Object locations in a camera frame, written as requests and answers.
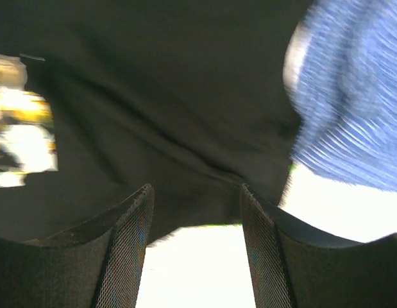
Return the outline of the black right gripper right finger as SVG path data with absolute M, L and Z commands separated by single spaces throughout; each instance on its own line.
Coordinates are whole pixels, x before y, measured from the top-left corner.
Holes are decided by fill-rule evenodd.
M 241 187 L 255 305 L 397 307 L 397 234 L 369 243 L 337 237 Z

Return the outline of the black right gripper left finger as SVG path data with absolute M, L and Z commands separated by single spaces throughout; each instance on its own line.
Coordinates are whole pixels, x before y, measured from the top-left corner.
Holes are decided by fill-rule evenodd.
M 48 238 L 0 238 L 0 307 L 135 307 L 154 199 L 147 184 Z

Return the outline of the black floral print t-shirt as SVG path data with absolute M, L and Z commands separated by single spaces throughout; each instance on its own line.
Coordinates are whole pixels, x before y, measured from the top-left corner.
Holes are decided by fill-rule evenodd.
M 281 199 L 300 119 L 282 70 L 309 1 L 0 1 L 0 55 L 53 113 L 58 169 L 0 184 L 0 237 L 71 228 L 145 184 L 154 241 Z

